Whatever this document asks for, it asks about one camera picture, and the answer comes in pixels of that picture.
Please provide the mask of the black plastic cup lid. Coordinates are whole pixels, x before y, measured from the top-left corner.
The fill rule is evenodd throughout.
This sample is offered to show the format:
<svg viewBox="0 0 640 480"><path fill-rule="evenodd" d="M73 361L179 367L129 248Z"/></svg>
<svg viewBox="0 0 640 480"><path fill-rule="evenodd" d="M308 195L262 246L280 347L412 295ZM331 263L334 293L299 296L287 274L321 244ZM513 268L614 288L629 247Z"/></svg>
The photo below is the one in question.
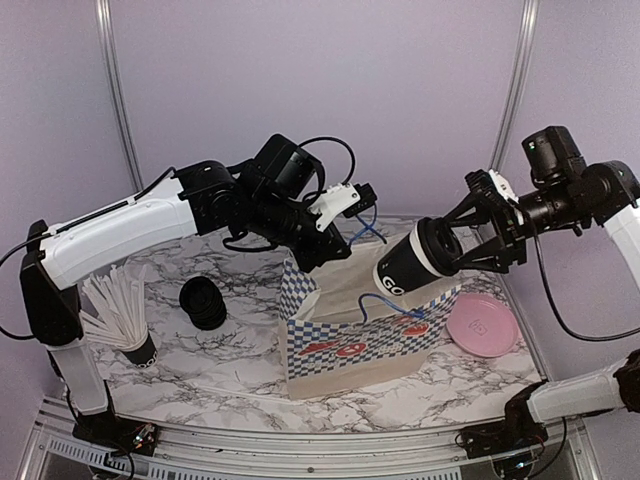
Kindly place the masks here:
<svg viewBox="0 0 640 480"><path fill-rule="evenodd" d="M425 217L409 234L409 242L419 263L432 275L453 276L459 271L456 261L462 256L460 241L442 217Z"/></svg>

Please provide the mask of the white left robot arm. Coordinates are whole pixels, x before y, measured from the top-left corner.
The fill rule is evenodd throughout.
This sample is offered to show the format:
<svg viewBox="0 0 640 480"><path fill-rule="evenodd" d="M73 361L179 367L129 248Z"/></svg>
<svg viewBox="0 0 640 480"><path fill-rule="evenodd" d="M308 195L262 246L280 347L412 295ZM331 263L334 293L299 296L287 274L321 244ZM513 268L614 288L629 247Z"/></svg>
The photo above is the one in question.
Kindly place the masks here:
<svg viewBox="0 0 640 480"><path fill-rule="evenodd" d="M322 163L303 144L275 134L258 154L226 167L205 160L168 169L145 190L65 224L33 224L19 274L32 335L50 352L86 426L106 445L125 438L80 320L77 283L149 247L226 228L271 248L287 247L310 272L347 258L334 219L361 199L349 181L328 187Z"/></svg>

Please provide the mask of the black paper coffee cup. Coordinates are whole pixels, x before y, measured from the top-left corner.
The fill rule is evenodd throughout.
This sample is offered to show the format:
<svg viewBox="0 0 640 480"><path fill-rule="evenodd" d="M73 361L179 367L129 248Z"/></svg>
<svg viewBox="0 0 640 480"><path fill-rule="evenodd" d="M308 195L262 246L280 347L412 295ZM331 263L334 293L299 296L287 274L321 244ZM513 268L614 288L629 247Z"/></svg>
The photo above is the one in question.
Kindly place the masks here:
<svg viewBox="0 0 640 480"><path fill-rule="evenodd" d="M374 283L386 296L402 296L439 280L442 275L429 262L413 233L385 253L373 269Z"/></svg>

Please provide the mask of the checkered paper takeout bag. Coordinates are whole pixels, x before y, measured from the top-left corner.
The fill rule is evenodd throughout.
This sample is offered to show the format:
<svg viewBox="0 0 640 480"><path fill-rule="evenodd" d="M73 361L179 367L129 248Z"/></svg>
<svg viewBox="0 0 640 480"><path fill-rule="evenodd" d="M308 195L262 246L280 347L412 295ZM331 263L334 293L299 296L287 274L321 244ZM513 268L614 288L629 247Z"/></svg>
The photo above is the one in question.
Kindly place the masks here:
<svg viewBox="0 0 640 480"><path fill-rule="evenodd" d="M349 258L311 273L285 259L278 335L291 399L383 383L426 361L462 285L445 277L405 295L383 295L374 266L400 239L357 242Z"/></svg>

